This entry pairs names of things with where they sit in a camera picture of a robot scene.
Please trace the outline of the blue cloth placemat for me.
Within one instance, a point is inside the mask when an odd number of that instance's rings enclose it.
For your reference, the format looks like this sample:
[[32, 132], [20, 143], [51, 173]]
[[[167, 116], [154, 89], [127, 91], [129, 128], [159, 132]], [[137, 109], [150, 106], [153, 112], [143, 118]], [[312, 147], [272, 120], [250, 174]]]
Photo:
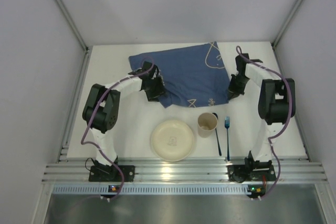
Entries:
[[230, 79], [217, 42], [130, 56], [131, 69], [138, 69], [144, 59], [153, 61], [163, 78], [165, 94], [158, 101], [164, 108], [228, 103]]

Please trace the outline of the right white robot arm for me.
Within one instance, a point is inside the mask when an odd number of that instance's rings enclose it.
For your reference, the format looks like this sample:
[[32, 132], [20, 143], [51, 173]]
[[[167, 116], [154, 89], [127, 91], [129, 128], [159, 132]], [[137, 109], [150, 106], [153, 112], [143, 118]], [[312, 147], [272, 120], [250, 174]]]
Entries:
[[295, 81], [266, 68], [259, 59], [250, 59], [248, 54], [239, 53], [235, 61], [237, 73], [232, 75], [229, 83], [228, 99], [244, 95], [248, 81], [254, 82], [260, 88], [258, 116], [262, 123], [256, 143], [244, 159], [245, 164], [240, 169], [235, 165], [232, 174], [271, 174], [276, 139], [296, 112]]

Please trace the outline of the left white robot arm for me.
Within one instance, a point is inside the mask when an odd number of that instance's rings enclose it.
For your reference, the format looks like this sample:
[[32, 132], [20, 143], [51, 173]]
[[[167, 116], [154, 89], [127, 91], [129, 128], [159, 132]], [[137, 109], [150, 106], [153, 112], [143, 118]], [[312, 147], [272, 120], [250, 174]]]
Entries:
[[157, 65], [144, 61], [141, 68], [128, 73], [111, 84], [94, 84], [87, 97], [82, 118], [87, 126], [81, 145], [96, 149], [93, 166], [104, 175], [120, 173], [114, 140], [109, 135], [116, 125], [120, 101], [129, 95], [144, 91], [148, 101], [157, 101], [165, 93], [163, 79]]

